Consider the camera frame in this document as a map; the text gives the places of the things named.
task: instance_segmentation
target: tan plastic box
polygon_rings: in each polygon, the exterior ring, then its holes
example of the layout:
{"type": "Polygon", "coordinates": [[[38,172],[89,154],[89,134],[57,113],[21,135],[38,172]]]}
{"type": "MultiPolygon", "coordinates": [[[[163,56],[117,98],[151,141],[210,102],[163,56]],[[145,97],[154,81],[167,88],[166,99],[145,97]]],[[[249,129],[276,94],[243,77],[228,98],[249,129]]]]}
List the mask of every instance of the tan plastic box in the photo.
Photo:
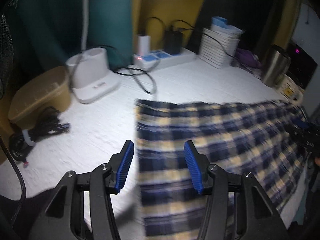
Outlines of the tan plastic box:
{"type": "Polygon", "coordinates": [[[48,106],[65,111],[71,103],[68,74],[55,67],[21,87],[11,101],[8,118],[22,129],[31,129],[39,113],[48,106]]]}

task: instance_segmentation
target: yellow wall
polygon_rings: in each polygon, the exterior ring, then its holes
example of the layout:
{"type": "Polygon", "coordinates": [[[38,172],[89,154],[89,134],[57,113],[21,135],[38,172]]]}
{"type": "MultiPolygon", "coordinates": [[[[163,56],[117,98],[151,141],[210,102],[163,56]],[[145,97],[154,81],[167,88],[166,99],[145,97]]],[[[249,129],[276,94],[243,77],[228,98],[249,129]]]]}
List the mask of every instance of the yellow wall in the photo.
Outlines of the yellow wall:
{"type": "MultiPolygon", "coordinates": [[[[204,0],[132,0],[133,34],[138,33],[138,25],[141,25],[147,17],[159,17],[168,25],[172,20],[181,19],[194,25],[204,0]]],[[[159,41],[163,36],[163,27],[160,22],[152,20],[148,23],[148,35],[151,36],[151,49],[158,49],[159,41]]],[[[186,32],[186,43],[190,32],[186,32]]]]}
{"type": "Polygon", "coordinates": [[[287,49],[299,17],[300,6],[301,0],[285,0],[281,21],[273,44],[287,49]]]}

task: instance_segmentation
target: black cable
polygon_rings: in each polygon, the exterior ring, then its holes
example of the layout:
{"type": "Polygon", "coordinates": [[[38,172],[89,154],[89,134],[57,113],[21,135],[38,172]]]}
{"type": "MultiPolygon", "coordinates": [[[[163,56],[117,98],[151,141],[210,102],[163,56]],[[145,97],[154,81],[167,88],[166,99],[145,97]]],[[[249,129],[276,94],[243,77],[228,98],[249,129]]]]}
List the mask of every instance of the black cable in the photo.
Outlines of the black cable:
{"type": "Polygon", "coordinates": [[[158,18],[158,17],[148,17],[148,18],[146,18],[145,20],[144,20],[144,22],[143,22],[143,24],[142,24],[142,31],[140,32],[140,35],[141,36],[145,36],[146,34],[147,34],[147,23],[149,22],[149,20],[151,20],[151,19],[155,19],[155,20],[158,20],[159,22],[161,22],[161,24],[162,24],[162,27],[163,27],[163,30],[164,30],[164,32],[165,32],[165,30],[166,30],[166,27],[165,27],[165,24],[164,24],[164,22],[163,22],[163,20],[161,20],[160,18],[158,18]]]}
{"type": "Polygon", "coordinates": [[[183,23],[189,25],[192,29],[195,28],[195,27],[192,26],[190,23],[188,23],[188,22],[186,22],[186,21],[184,21],[184,20],[180,20],[180,19],[172,21],[172,22],[170,23],[170,26],[174,26],[174,24],[175,24],[176,22],[183,22],[183,23]]]}
{"type": "Polygon", "coordinates": [[[125,59],[124,56],[121,54],[121,52],[120,52],[117,48],[115,48],[115,47],[113,47],[113,46],[104,45],[104,44],[99,44],[99,45],[97,45],[96,47],[111,48],[111,49],[113,49],[113,50],[118,54],[118,57],[121,59],[121,61],[122,61],[122,63],[123,63],[123,66],[118,66],[118,67],[116,67],[114,70],[112,70],[114,73],[119,74],[119,75],[122,75],[122,76],[130,76],[130,77],[133,77],[134,80],[136,81],[136,83],[138,84],[138,86],[139,86],[143,91],[145,91],[147,94],[149,94],[149,95],[153,95],[153,94],[156,93],[156,81],[153,79],[153,77],[152,77],[148,72],[152,71],[153,69],[155,69],[155,68],[159,65],[159,63],[160,63],[160,61],[161,61],[160,59],[157,60],[157,61],[154,63],[154,65],[151,66],[147,71],[145,71],[145,70],[140,69],[140,68],[130,68],[130,67],[128,67],[128,65],[130,65],[130,64],[127,64],[126,59],[125,59]],[[122,70],[122,69],[128,70],[130,74],[125,74],[125,73],[119,72],[119,70],[122,70]],[[140,71],[140,72],[142,72],[142,73],[140,73],[140,74],[135,74],[135,73],[133,72],[133,70],[137,70],[137,71],[140,71]],[[140,82],[140,80],[137,78],[137,76],[140,76],[140,75],[147,75],[147,76],[148,76],[148,78],[149,78],[149,79],[151,80],[151,82],[152,82],[152,86],[153,86],[152,91],[146,90],[146,88],[142,85],[142,83],[140,82]]]}
{"type": "Polygon", "coordinates": [[[193,31],[195,31],[195,32],[201,33],[201,34],[203,34],[203,35],[205,35],[205,36],[213,39],[214,41],[216,41],[216,42],[221,46],[223,52],[224,52],[227,56],[232,57],[232,58],[235,58],[234,56],[230,55],[230,54],[227,52],[227,50],[225,49],[225,47],[221,44],[221,42],[219,42],[219,41],[218,41],[217,39],[215,39],[214,37],[211,37],[210,35],[204,33],[202,30],[196,29],[196,28],[193,27],[190,23],[188,23],[188,22],[186,22],[186,21],[184,21],[184,20],[180,20],[180,19],[174,20],[174,21],[171,22],[171,26],[174,27],[174,24],[175,24],[176,22],[183,22],[183,23],[185,23],[185,24],[187,24],[187,25],[189,25],[189,26],[191,27],[191,28],[189,28],[189,29],[186,29],[186,28],[178,28],[178,31],[179,31],[179,32],[193,30],[193,31]]]}
{"type": "MultiPolygon", "coordinates": [[[[52,136],[66,132],[70,128],[70,123],[60,124],[58,115],[60,111],[53,106],[45,108],[38,117],[34,128],[28,130],[30,140],[37,142],[41,137],[52,136]]],[[[16,160],[28,164],[26,157],[34,146],[26,143],[23,132],[14,133],[9,138],[9,151],[16,160]]]]}
{"type": "Polygon", "coordinates": [[[20,200],[19,200],[19,202],[18,202],[18,206],[17,206],[17,208],[16,208],[13,216],[11,217],[11,221],[10,221],[10,224],[11,224],[11,226],[13,227],[13,225],[14,225],[14,223],[15,223],[15,221],[16,221],[17,215],[19,214],[20,209],[21,209],[21,207],[22,207],[22,204],[23,204],[24,200],[25,200],[26,197],[27,197],[26,184],[24,183],[24,180],[23,180],[23,177],[22,177],[22,175],[21,175],[21,172],[20,172],[19,168],[17,167],[15,161],[13,160],[13,158],[12,158],[10,152],[8,151],[7,147],[5,146],[5,144],[4,144],[1,136],[0,136],[0,145],[1,145],[1,148],[2,148],[5,156],[7,156],[8,161],[9,161],[9,163],[11,164],[14,172],[15,172],[16,175],[17,175],[17,177],[18,177],[18,179],[19,179],[20,187],[21,187],[21,197],[20,197],[20,200]]]}

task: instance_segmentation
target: black electronic device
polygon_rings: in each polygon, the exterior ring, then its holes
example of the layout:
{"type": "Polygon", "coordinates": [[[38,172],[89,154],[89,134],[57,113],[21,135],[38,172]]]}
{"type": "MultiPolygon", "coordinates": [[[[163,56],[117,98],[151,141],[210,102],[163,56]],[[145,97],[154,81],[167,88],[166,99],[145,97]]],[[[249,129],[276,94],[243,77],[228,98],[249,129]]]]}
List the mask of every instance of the black electronic device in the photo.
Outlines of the black electronic device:
{"type": "Polygon", "coordinates": [[[285,130],[297,145],[320,158],[320,126],[295,119],[292,124],[285,127],[285,130]]]}
{"type": "Polygon", "coordinates": [[[291,58],[291,63],[286,75],[297,85],[306,89],[318,66],[317,63],[295,43],[290,43],[286,52],[291,58]]]}
{"type": "Polygon", "coordinates": [[[178,55],[182,48],[183,33],[174,30],[167,30],[164,33],[163,50],[170,55],[178,55]]]}

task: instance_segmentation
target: white tube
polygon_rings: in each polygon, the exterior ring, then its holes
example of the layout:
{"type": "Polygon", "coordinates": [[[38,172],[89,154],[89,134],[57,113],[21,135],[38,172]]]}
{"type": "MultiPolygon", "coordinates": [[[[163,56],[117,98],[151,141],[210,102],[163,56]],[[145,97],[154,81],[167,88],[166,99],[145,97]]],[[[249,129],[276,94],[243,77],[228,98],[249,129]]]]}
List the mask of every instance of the white tube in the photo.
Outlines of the white tube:
{"type": "Polygon", "coordinates": [[[89,28],[89,0],[82,0],[82,36],[81,36],[81,50],[87,49],[87,38],[89,28]]]}

